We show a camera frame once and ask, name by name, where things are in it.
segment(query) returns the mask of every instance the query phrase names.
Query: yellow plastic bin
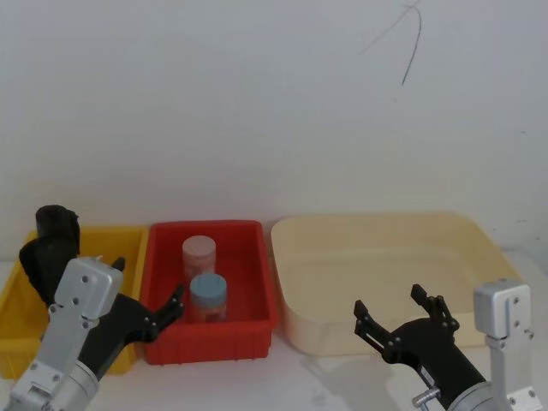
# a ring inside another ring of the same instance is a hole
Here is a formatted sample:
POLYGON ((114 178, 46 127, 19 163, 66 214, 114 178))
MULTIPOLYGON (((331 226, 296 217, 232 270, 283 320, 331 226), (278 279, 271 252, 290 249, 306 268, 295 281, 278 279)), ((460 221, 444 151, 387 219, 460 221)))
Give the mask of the yellow plastic bin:
MULTIPOLYGON (((27 241, 36 237, 31 233, 27 241)), ((82 256, 103 256, 106 263, 126 259, 122 293, 136 300, 145 264, 148 229, 144 227, 90 227, 80 230, 82 256)), ((0 295, 0 374, 19 378, 36 356, 40 337, 48 324, 45 304, 28 282, 17 261, 0 295)), ((134 344, 127 346, 110 367, 110 373, 125 373, 138 360, 134 344)))

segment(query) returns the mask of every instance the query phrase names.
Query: metal bracket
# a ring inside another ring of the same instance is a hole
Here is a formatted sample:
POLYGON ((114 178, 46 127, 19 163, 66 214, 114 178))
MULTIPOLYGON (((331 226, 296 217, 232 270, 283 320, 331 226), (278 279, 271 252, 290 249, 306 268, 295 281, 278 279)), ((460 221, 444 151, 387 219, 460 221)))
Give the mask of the metal bracket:
POLYGON ((40 351, 11 391, 12 402, 42 409, 55 397, 73 371, 88 332, 109 312, 121 285, 122 273, 96 259, 69 261, 56 303, 49 309, 40 351))
POLYGON ((531 380, 531 289, 501 280, 474 291, 476 328, 491 351, 493 398, 502 411, 538 411, 531 380))
POLYGON ((428 402, 439 397, 441 390, 438 387, 431 387, 422 394, 417 395, 411 400, 415 408, 420 408, 421 411, 428 411, 428 402))

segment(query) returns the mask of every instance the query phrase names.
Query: table surface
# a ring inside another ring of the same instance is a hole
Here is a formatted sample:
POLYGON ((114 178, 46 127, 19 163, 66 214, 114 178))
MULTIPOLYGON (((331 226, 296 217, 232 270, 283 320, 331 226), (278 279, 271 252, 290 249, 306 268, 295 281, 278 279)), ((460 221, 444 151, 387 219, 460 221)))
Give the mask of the table surface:
MULTIPOLYGON (((533 383, 548 405, 548 277, 520 253, 507 253, 533 293, 533 383)), ((0 263, 0 289, 11 264, 0 263)), ((490 377, 487 348, 463 352, 490 377)), ((13 381, 0 379, 0 404, 13 381)), ((148 366, 143 360, 123 376, 107 376, 90 411, 123 410, 315 410, 412 411, 411 398, 426 387, 406 366, 389 366, 378 355, 317 358, 296 351, 275 331, 263 360, 148 366)), ((431 411, 442 408, 432 402, 431 411)))

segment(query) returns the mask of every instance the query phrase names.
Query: white lid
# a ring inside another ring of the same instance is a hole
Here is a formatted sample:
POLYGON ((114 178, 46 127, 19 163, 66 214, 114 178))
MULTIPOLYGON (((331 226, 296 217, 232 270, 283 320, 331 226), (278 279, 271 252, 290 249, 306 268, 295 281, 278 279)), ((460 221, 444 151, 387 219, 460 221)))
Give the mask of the white lid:
POLYGON ((195 235, 182 243, 182 252, 194 257, 206 257, 215 253, 215 241, 205 235, 195 235))

